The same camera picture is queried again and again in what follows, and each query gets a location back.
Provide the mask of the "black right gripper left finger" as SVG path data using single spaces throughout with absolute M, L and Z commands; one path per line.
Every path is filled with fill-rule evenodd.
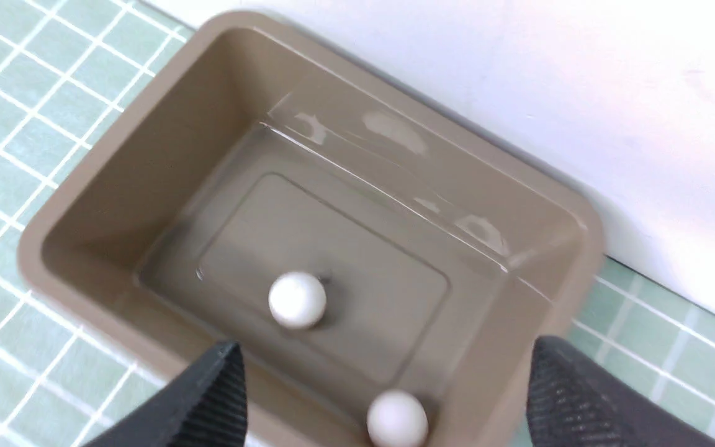
M 238 342 L 221 341 L 88 446 L 243 446 L 246 369 Z

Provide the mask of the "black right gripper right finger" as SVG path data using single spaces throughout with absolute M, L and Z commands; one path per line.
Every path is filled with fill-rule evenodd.
M 534 446 L 715 446 L 552 335 L 534 342 L 526 421 Z

